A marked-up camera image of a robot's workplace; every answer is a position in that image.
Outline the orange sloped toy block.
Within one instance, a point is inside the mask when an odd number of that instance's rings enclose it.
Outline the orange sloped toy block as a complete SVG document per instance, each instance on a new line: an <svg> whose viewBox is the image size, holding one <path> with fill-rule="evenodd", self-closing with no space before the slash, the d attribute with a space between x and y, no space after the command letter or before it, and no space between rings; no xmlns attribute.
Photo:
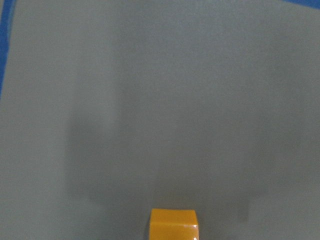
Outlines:
<svg viewBox="0 0 320 240"><path fill-rule="evenodd" d="M199 240L199 223L193 209L153 208L149 220L149 240Z"/></svg>

